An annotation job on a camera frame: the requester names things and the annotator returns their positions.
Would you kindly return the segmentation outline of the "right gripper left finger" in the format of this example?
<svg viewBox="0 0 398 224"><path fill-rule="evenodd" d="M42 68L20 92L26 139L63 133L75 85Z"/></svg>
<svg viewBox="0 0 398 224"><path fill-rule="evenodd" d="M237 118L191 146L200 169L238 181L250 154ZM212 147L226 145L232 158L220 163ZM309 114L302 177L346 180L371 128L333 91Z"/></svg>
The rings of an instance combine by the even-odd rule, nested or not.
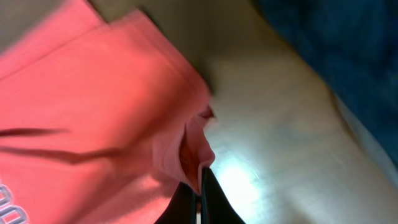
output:
<svg viewBox="0 0 398 224"><path fill-rule="evenodd" d="M179 183L167 208L155 224L196 224L197 195L186 184Z"/></svg>

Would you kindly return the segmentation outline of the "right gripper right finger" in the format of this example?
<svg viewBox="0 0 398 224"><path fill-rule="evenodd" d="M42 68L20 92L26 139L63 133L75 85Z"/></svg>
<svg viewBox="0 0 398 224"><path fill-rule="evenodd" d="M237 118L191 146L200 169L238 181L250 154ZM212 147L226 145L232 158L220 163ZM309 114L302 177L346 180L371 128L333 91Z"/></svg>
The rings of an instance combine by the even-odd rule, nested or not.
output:
<svg viewBox="0 0 398 224"><path fill-rule="evenodd" d="M229 203L210 168L202 169L201 224L245 224Z"/></svg>

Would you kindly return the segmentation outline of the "red soccer t-shirt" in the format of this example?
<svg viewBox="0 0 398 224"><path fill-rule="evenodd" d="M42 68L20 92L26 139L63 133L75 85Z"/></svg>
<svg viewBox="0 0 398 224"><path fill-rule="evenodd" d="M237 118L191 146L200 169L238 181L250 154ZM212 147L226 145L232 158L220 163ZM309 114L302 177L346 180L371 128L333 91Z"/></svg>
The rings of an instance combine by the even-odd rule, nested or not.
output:
<svg viewBox="0 0 398 224"><path fill-rule="evenodd" d="M140 223L153 167L200 192L209 100L143 12L65 2L1 55L1 222Z"/></svg>

